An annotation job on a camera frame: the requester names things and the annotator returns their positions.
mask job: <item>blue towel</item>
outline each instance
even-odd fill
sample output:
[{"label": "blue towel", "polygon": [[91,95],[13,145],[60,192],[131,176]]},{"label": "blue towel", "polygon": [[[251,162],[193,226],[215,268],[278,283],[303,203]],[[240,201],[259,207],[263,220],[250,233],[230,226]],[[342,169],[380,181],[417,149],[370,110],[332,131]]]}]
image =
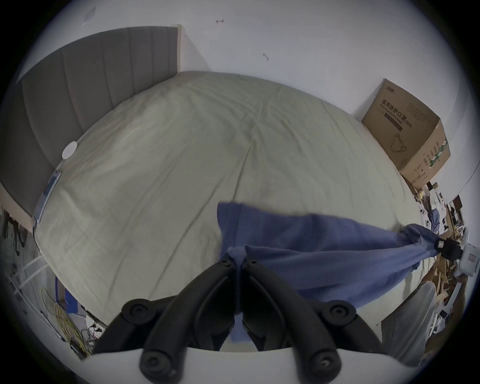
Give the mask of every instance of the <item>blue towel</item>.
[{"label": "blue towel", "polygon": [[440,229],[440,212],[438,212],[437,208],[432,209],[429,219],[432,223],[432,232],[438,233]]},{"label": "blue towel", "polygon": [[[435,235],[417,224],[401,232],[334,216],[283,216],[238,204],[219,203],[225,253],[241,264],[255,259],[302,297],[345,300],[361,307],[388,292],[420,261],[438,254]],[[236,326],[232,340],[246,340]]]}]

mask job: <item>yellow cable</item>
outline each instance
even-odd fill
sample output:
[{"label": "yellow cable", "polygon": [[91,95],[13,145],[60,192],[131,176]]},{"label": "yellow cable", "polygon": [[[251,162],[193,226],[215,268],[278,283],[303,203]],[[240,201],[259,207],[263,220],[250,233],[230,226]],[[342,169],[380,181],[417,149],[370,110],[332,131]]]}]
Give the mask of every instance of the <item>yellow cable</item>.
[{"label": "yellow cable", "polygon": [[65,335],[65,338],[68,341],[68,343],[70,343],[72,340],[75,341],[79,345],[81,350],[87,356],[90,356],[90,347],[85,342],[85,339],[82,336],[82,333],[78,330],[77,326],[73,323],[73,321],[70,319],[70,317],[68,317],[68,314],[65,312],[65,310],[57,302],[55,302],[52,299],[52,297],[49,295],[49,293],[47,292],[47,290],[44,287],[42,287],[42,290],[40,292],[42,294],[42,300],[43,300],[43,291],[45,291],[47,293],[48,297],[50,298],[50,300],[52,300],[52,302],[54,302],[55,313],[51,312],[48,309],[47,305],[45,304],[45,301],[43,301],[43,303],[45,305],[45,308],[47,309],[47,311],[49,313],[51,313],[52,315],[54,315],[57,318],[59,328],[63,332],[63,334]]}]

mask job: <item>cardboard box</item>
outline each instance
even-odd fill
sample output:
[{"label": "cardboard box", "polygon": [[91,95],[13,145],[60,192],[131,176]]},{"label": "cardboard box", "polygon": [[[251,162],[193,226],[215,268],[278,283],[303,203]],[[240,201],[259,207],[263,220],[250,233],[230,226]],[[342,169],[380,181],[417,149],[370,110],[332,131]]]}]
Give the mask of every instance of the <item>cardboard box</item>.
[{"label": "cardboard box", "polygon": [[450,157],[440,118],[387,79],[362,123],[416,190],[429,182]]}]

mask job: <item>bed sheet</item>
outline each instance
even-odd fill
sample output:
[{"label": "bed sheet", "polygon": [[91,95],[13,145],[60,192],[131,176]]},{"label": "bed sheet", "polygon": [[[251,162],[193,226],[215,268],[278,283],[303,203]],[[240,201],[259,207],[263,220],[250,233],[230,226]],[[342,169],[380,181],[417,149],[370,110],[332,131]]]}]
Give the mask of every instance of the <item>bed sheet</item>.
[{"label": "bed sheet", "polygon": [[[218,259],[216,206],[421,224],[369,131],[316,97],[248,76],[181,72],[124,101],[59,165],[35,238],[65,287],[108,324],[130,299],[178,294]],[[432,260],[359,309],[376,325]]]}]

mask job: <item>gray headboard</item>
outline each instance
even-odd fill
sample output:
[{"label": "gray headboard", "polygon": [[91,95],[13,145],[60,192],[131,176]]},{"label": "gray headboard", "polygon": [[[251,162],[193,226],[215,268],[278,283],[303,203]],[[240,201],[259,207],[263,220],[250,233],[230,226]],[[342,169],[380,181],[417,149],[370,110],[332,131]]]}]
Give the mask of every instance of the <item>gray headboard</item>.
[{"label": "gray headboard", "polygon": [[51,53],[0,111],[0,183],[30,216],[65,146],[122,101],[177,73],[177,27],[116,29]]}]

